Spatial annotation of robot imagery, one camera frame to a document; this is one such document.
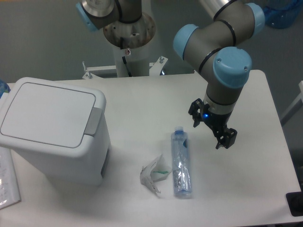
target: bottle label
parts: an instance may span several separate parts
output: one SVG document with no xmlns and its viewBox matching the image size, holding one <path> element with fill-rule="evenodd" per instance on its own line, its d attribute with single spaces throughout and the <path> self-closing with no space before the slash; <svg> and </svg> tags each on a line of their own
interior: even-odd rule
<svg viewBox="0 0 303 227">
<path fill-rule="evenodd" d="M 179 188 L 181 187 L 181 170 L 176 169 L 172 172 L 173 179 L 174 179 L 174 187 Z"/>
</svg>

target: metal bracket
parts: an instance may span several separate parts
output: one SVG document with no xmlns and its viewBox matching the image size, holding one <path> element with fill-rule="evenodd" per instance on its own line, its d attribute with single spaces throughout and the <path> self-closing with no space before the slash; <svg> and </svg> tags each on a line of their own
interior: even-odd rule
<svg viewBox="0 0 303 227">
<path fill-rule="evenodd" d="M 150 76 L 165 75 L 164 66 L 168 58 L 161 56 L 156 62 L 150 63 Z M 83 79 L 93 79 L 95 77 L 101 78 L 114 78 L 116 75 L 116 66 L 99 66 L 99 67 L 86 67 L 85 62 L 82 62 L 84 68 Z"/>
<path fill-rule="evenodd" d="M 281 115 L 281 125 L 284 126 L 296 112 L 303 106 L 303 81 L 299 83 L 301 90 L 300 94 L 294 99 L 294 101 L 286 108 Z"/>
</svg>

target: gray wall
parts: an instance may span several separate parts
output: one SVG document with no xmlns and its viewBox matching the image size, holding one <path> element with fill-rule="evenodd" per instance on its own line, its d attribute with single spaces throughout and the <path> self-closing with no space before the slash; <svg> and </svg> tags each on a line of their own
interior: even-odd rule
<svg viewBox="0 0 303 227">
<path fill-rule="evenodd" d="M 80 79 L 82 61 L 87 66 L 114 65 L 102 32 L 90 33 L 80 20 L 77 2 L 0 1 L 0 78 L 6 82 L 21 77 Z M 143 0 L 143 10 L 157 24 L 150 61 L 163 55 L 169 58 L 169 74 L 191 72 L 174 53 L 172 40 L 183 25 L 204 27 L 211 23 L 205 10 L 197 0 Z M 288 29 L 266 27 L 240 45 L 252 56 L 253 68 L 266 73 L 279 114 L 299 94 L 298 83 L 303 80 L 302 28 L 303 14 Z M 303 165 L 302 116 L 300 111 L 284 131 L 294 159 Z"/>
</svg>

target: plastic water bottle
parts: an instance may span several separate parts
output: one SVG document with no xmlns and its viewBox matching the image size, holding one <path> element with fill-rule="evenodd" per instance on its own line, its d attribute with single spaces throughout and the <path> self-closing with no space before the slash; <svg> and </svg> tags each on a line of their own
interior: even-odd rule
<svg viewBox="0 0 303 227">
<path fill-rule="evenodd" d="M 176 127 L 171 135 L 172 172 L 176 196 L 188 196 L 192 192 L 188 137 L 183 127 Z"/>
<path fill-rule="evenodd" d="M 2 81 L 2 80 L 0 79 L 0 98 L 2 97 L 2 94 L 3 94 L 4 92 L 6 92 L 6 93 L 10 92 L 10 88 L 9 88 L 9 86 L 7 85 L 7 83 L 5 83 L 4 81 Z"/>
<path fill-rule="evenodd" d="M 263 8 L 266 24 L 274 28 L 290 27 L 303 7 L 303 0 L 269 0 Z"/>
</svg>

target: light blue joint cover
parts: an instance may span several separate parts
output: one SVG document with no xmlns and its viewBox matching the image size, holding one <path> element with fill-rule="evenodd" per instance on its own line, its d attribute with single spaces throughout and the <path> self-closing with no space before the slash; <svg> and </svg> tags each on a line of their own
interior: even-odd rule
<svg viewBox="0 0 303 227">
<path fill-rule="evenodd" d="M 248 80 L 252 61 L 250 55 L 242 49 L 230 46 L 221 49 L 213 62 L 216 78 L 229 88 L 241 88 Z"/>
<path fill-rule="evenodd" d="M 263 12 L 263 9 L 256 5 L 255 3 L 248 3 L 247 4 L 251 10 L 254 13 L 255 16 L 255 30 L 254 30 L 254 35 L 258 34 L 260 31 L 262 31 L 262 29 L 265 26 L 265 15 Z"/>
<path fill-rule="evenodd" d="M 198 28 L 196 25 L 185 25 L 176 34 L 173 47 L 175 52 L 183 59 L 184 50 L 191 34 Z"/>
<path fill-rule="evenodd" d="M 76 4 L 76 8 L 77 8 L 77 11 L 78 11 L 80 17 L 82 18 L 83 22 L 85 23 L 86 27 L 91 32 L 98 31 L 98 29 L 96 28 L 96 26 L 93 24 L 93 22 L 91 22 L 91 20 L 89 19 L 89 17 L 84 12 L 84 10 L 83 10 L 83 8 L 82 8 L 82 6 L 80 5 L 79 2 Z"/>
</svg>

